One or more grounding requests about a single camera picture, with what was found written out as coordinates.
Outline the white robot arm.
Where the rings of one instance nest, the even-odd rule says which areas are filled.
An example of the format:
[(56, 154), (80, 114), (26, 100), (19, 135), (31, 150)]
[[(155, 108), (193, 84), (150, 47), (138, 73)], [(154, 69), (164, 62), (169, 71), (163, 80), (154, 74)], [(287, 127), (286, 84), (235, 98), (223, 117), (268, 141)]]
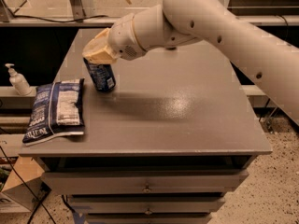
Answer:
[(240, 20), (218, 0), (163, 0), (128, 14), (93, 38), (82, 56), (90, 63), (112, 64), (201, 40), (217, 48), (299, 122), (299, 48)]

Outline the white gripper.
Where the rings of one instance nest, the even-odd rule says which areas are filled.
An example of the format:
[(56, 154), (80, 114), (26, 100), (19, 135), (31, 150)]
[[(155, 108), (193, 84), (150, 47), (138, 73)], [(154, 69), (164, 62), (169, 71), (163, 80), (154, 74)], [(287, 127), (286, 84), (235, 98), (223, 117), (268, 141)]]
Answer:
[(131, 61), (145, 54), (135, 36), (133, 13), (97, 34), (82, 51), (83, 58), (92, 64), (112, 64), (118, 56)]

